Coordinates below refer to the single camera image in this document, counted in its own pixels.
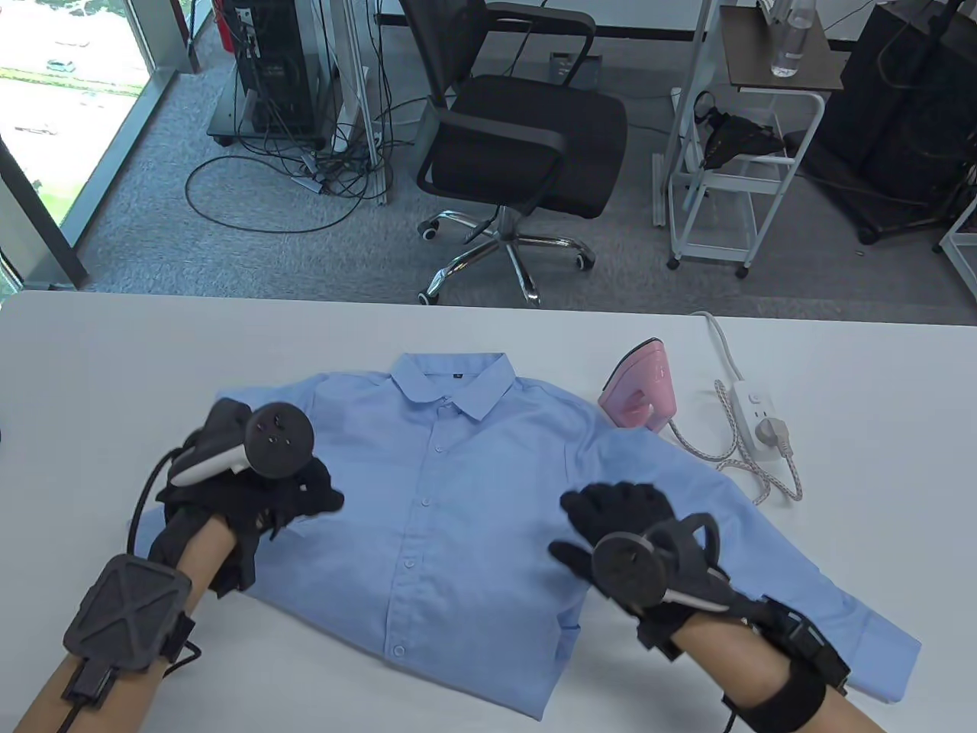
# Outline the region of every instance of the forearm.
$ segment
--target forearm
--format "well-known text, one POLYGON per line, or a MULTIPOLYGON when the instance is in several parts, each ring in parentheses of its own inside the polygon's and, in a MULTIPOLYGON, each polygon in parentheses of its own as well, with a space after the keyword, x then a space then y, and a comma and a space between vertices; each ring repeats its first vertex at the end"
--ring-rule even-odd
MULTIPOLYGON (((749 627, 698 614, 672 641, 702 667, 741 709, 765 703, 786 684, 790 661, 749 627)), ((837 691, 799 733, 884 733, 837 691)))
MULTIPOLYGON (((184 608, 188 616, 236 543, 234 533, 217 518, 211 519, 188 542, 177 566, 192 582, 184 608)), ((31 704, 15 733, 55 733, 59 729, 71 710, 71 704, 62 700, 62 692, 77 666, 77 658, 68 656, 64 659, 31 704)), ((136 733, 168 666, 168 662, 159 660, 146 672, 120 673, 102 707, 97 711, 82 710, 71 725, 70 733, 136 733)))

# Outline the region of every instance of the white metal cart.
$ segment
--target white metal cart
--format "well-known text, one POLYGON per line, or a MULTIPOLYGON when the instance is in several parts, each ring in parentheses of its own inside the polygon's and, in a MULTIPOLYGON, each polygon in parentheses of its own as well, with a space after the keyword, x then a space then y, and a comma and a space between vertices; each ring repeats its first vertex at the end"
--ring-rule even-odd
POLYGON ((737 155, 716 170, 702 168, 703 153, 699 127, 692 125, 692 135, 684 135, 678 169, 668 182, 668 222, 671 229, 671 257, 668 269, 678 268, 682 257, 740 262, 736 276, 749 274, 763 238, 777 215, 787 187, 814 137, 825 113, 825 99, 817 92, 793 89, 743 88, 741 93, 769 95, 765 108, 737 108, 736 114, 763 125, 770 125, 783 138, 777 116, 778 98, 803 97, 811 101, 814 117, 794 156, 786 152, 769 155, 737 155), (774 198, 767 215, 757 229, 753 206, 755 195, 774 198), (703 203, 708 197, 707 211, 703 203))
POLYGON ((686 256, 725 260, 740 263, 736 274, 742 279, 749 274, 753 258, 824 116, 825 98, 821 92, 841 88, 841 64, 828 47, 820 22, 816 22, 809 33, 800 70, 787 79, 774 76, 770 71, 772 34, 761 12, 730 3, 732 0, 702 0, 686 89, 672 90, 675 123, 668 151, 665 156, 655 155, 652 162, 653 218, 656 226, 665 226, 667 206, 671 233, 669 269, 678 268, 686 256), (725 52, 729 83, 743 98, 766 103, 723 111, 770 125, 783 137, 777 101, 804 98, 811 102, 813 115, 794 155, 785 151, 738 155, 722 168, 703 169, 694 99, 715 76, 721 64, 720 49, 725 52), (761 100, 761 95, 768 99, 761 100), (753 200, 756 195, 773 197, 759 226, 753 200))
POLYGON ((977 209, 977 196, 974 196, 959 219, 940 239, 940 243, 933 246, 933 251, 946 252, 970 292, 977 298, 977 275, 974 274, 974 267, 977 267, 977 232, 961 231, 974 218, 975 209, 977 209), (965 252, 972 252, 969 259, 965 252))

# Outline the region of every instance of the black glove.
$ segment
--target black glove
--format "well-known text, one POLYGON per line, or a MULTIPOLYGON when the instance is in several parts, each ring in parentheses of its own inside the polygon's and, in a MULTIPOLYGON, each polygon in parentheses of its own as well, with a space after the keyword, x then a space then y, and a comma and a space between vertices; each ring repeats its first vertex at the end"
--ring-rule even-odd
MULTIPOLYGON (((675 518, 668 498, 650 484, 591 484, 581 492, 563 494, 560 505, 573 528, 592 547, 612 532, 643 535, 658 522, 675 518)), ((549 551, 578 578, 608 595, 594 582, 588 550, 570 542, 555 541, 550 543, 549 551)), ((681 654, 669 638, 692 617, 693 609, 677 603, 662 603, 650 609, 630 608, 619 601, 618 605, 641 620, 638 637, 645 646, 659 647, 672 660, 681 654)))
MULTIPOLYGON (((183 450, 205 440, 208 431, 233 428, 223 422, 243 424, 250 412, 246 405, 238 404, 237 410, 223 410, 225 417, 215 420, 219 413, 215 406, 206 425, 187 438, 183 450)), ((262 534, 271 532, 274 539, 296 517, 339 511, 344 499, 332 488, 329 472, 318 458, 310 460, 294 476, 279 480, 266 479, 246 469, 238 474, 225 471, 191 486, 168 483, 156 496, 165 506, 166 528, 153 542, 149 560, 175 568, 187 542, 216 514, 227 521, 237 537, 237 546, 210 588, 218 596, 245 590, 255 581, 254 555, 262 534)))

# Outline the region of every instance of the shirt cuff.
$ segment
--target shirt cuff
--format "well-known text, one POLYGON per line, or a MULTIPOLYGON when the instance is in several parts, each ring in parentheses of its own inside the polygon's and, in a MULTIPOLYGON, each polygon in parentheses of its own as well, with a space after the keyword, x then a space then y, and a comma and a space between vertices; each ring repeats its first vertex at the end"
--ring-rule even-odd
POLYGON ((872 612, 849 663, 849 684, 883 703, 898 703, 906 695, 921 647, 916 639, 872 612))

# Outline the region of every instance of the blue dress shirt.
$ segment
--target blue dress shirt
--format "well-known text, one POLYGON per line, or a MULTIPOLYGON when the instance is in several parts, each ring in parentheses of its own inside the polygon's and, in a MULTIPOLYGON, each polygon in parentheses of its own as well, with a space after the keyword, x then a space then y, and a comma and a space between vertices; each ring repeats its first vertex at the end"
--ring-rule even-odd
MULTIPOLYGON (((733 481, 649 430, 620 430, 580 398, 517 378, 505 355, 405 355, 390 374, 226 396, 303 410, 346 495, 338 514, 262 541, 249 593, 391 664, 541 717, 587 590, 546 550, 574 539, 559 497, 626 480, 655 484, 679 517, 711 513, 737 588, 810 616, 853 685, 903 696, 919 643, 835 587, 733 481)), ((158 510, 144 519, 144 553, 161 527, 158 510)))

